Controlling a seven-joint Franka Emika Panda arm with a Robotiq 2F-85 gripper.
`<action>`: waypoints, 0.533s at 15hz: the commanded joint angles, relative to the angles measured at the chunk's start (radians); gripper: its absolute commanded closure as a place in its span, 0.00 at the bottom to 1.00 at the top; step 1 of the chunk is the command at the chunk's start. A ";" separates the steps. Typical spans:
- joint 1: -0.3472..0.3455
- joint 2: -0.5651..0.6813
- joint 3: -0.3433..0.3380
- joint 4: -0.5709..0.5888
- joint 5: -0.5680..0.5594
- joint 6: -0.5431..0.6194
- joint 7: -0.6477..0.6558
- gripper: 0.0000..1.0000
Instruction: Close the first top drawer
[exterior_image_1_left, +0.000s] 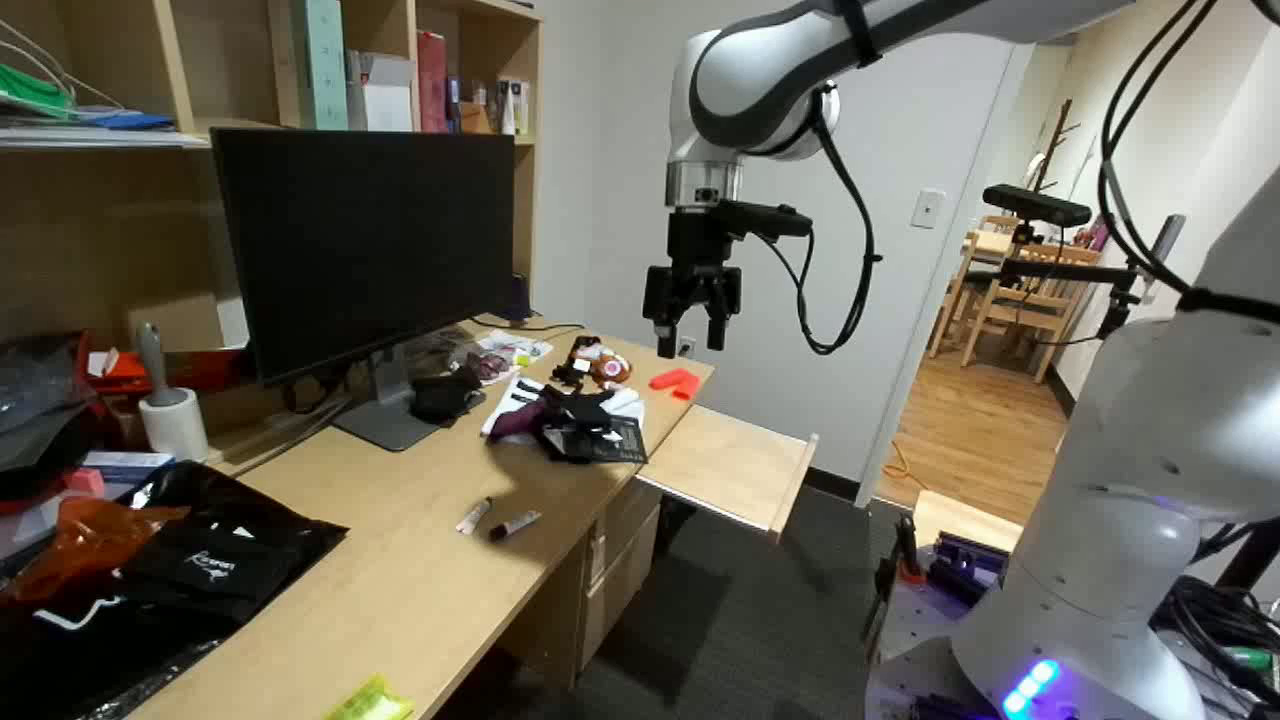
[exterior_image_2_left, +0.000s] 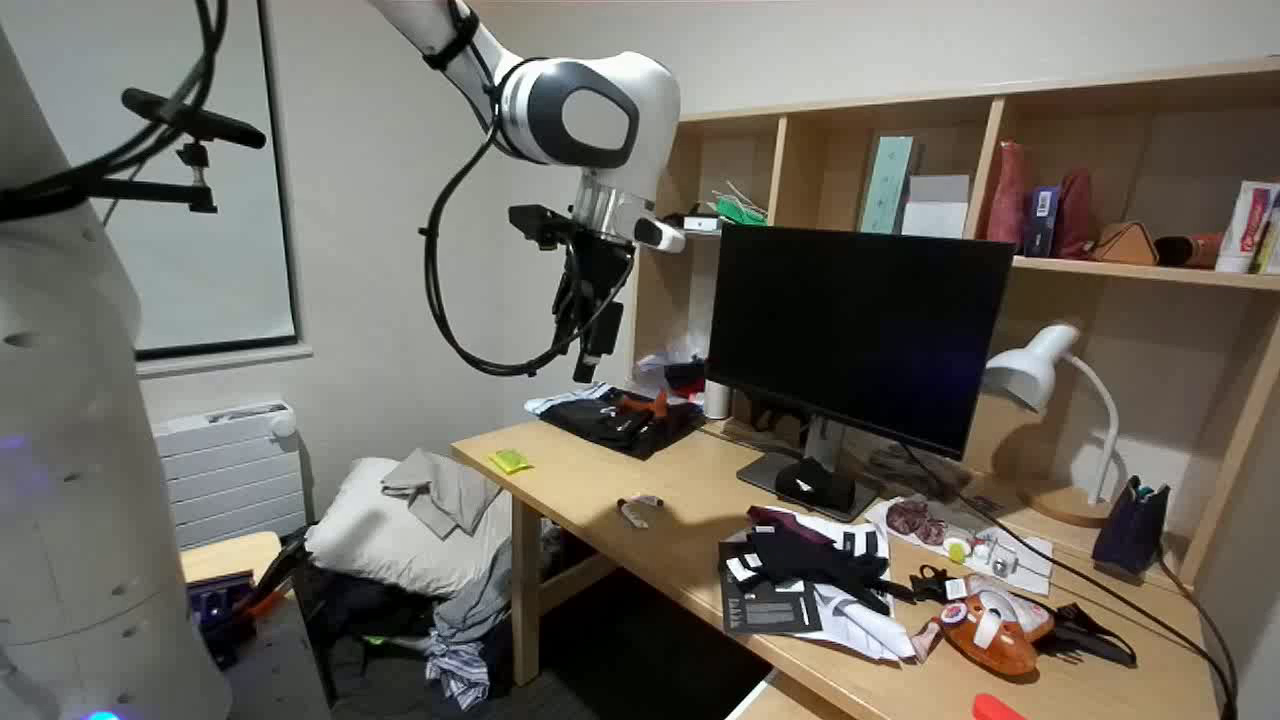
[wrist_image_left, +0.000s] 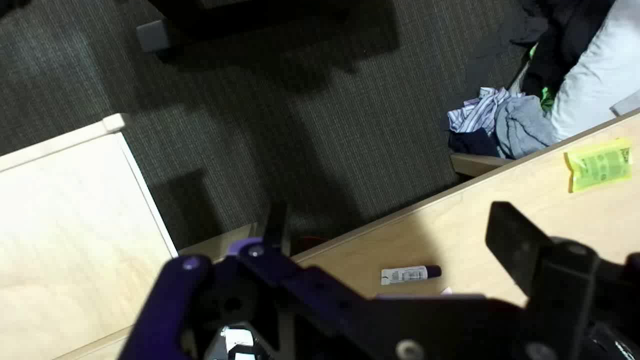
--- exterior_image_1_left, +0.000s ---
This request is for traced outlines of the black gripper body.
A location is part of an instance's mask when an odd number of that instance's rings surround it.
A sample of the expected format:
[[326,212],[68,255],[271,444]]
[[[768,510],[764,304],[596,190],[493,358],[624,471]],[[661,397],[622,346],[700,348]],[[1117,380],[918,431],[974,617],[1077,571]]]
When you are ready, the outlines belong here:
[[645,316],[678,323],[694,304],[714,322],[742,311],[742,271],[730,266],[743,237],[808,237],[812,221],[787,203],[715,200],[667,217],[667,261],[649,268]]

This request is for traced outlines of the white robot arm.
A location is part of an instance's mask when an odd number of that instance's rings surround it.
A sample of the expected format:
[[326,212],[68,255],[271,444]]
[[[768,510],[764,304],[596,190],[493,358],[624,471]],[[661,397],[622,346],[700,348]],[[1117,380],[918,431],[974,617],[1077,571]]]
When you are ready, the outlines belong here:
[[[667,261],[645,316],[678,346],[690,308],[735,311],[730,245],[773,212],[742,203],[743,155],[805,155],[834,124],[824,86],[943,34],[1069,37],[1129,0],[791,0],[694,37],[667,106]],[[1211,245],[1168,322],[1114,332],[1077,402],[1005,582],[943,648],[1005,720],[1205,720],[1193,671],[1153,633],[1209,524],[1280,516],[1276,191]]]

